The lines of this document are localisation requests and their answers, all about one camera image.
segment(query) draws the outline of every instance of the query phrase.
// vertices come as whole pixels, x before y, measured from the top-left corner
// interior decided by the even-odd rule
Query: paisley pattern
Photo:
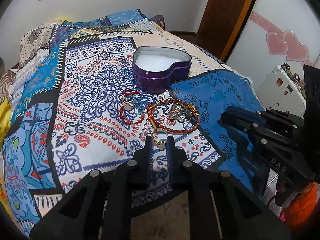
[[[27,109],[18,130],[4,140],[4,178],[10,206],[28,235],[39,217],[30,189],[56,187],[46,150],[53,104],[39,103]]]
[[[28,44],[32,44],[34,41],[36,41],[41,32],[42,32],[42,29],[40,27],[31,31],[28,36]]]
[[[79,62],[73,55],[83,55],[83,51],[90,51],[91,57],[80,58]],[[83,177],[88,167],[98,166],[105,167],[103,171],[109,170],[108,167],[132,157],[142,147],[135,139],[137,130],[122,123],[118,112],[122,92],[129,88],[138,90],[132,80],[134,51],[131,38],[113,38],[67,49],[58,123],[52,136],[57,174],[65,184],[69,184],[65,178],[73,178],[73,173]],[[143,109],[158,100],[141,91]],[[134,120],[138,113],[128,113],[127,118]]]

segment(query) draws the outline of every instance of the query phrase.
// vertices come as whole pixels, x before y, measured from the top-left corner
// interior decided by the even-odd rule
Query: red bracelet
[[[128,119],[126,119],[122,113],[123,113],[123,110],[124,110],[124,106],[121,106],[120,107],[120,110],[119,110],[119,114],[120,114],[120,119],[122,120],[122,122],[128,124],[128,125],[132,125],[132,124],[138,124],[138,123],[141,123],[143,120],[144,120],[144,113],[142,113],[140,119],[137,121],[137,122],[130,122]]]
[[[182,103],[189,108],[189,110],[191,111],[191,117],[196,118],[196,124],[194,125],[194,127],[192,127],[191,129],[188,129],[188,130],[174,130],[174,129],[165,127],[160,122],[156,121],[156,118],[154,116],[154,112],[155,112],[156,107],[159,105],[162,105],[163,103],[173,103],[173,102]],[[148,119],[151,122],[151,124],[155,130],[157,128],[161,128],[162,130],[165,130],[165,131],[171,132],[171,133],[191,133],[198,128],[199,123],[200,123],[200,118],[199,118],[200,115],[199,115],[196,107],[193,104],[188,104],[187,102],[184,102],[180,99],[175,99],[175,98],[167,98],[167,99],[162,100],[158,103],[155,103],[154,105],[148,105],[147,106],[147,113],[148,113]]]
[[[137,90],[134,90],[134,89],[127,89],[122,94],[124,96],[128,96],[128,95],[139,95],[139,96],[141,96],[141,94]]]

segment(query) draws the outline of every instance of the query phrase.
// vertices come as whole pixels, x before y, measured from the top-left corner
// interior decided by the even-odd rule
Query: metal screw
[[[127,165],[130,166],[130,167],[133,167],[133,166],[137,165],[137,161],[129,160],[129,161],[127,161]]]
[[[183,161],[182,165],[185,166],[185,167],[191,167],[192,166],[192,162],[188,161],[188,160],[187,161]]]
[[[222,177],[228,178],[228,177],[230,177],[230,172],[227,171],[227,170],[223,170],[223,171],[220,172],[220,175]]]
[[[262,139],[261,139],[261,143],[262,143],[262,144],[267,144],[267,143],[268,143],[268,141],[267,141],[267,139],[262,138]]]
[[[92,171],[90,171],[89,174],[90,174],[91,177],[97,177],[99,175],[99,171],[98,170],[92,170]]]

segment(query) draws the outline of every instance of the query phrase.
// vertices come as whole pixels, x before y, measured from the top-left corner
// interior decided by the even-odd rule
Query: orange object
[[[286,225],[292,232],[299,231],[316,206],[317,184],[313,183],[303,194],[298,194],[287,208],[284,208]]]

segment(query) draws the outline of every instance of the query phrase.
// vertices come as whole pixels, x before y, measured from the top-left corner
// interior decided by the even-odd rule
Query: patterned bedspread
[[[140,91],[142,103],[146,107],[174,97],[196,105],[200,127],[191,134],[173,135],[176,146],[204,169],[229,170],[262,197],[269,170],[252,159],[252,145],[244,134],[217,123],[231,105],[262,110],[248,79],[162,30],[140,10],[85,23],[56,22],[21,39],[20,70],[9,88],[13,116],[3,145],[4,173],[12,211],[25,235],[90,170],[113,170],[144,146],[150,122],[145,119],[132,128],[118,113],[121,93],[139,90],[131,67],[139,46],[176,48],[192,56],[187,80],[162,94]],[[168,111],[162,106],[157,112],[165,125],[191,125],[168,122]],[[128,118],[136,120],[137,112]],[[132,238],[185,231],[180,223],[188,216],[188,201],[185,193],[170,187],[165,151],[155,149],[153,168],[150,188],[133,193],[133,216],[145,222],[135,227]]]

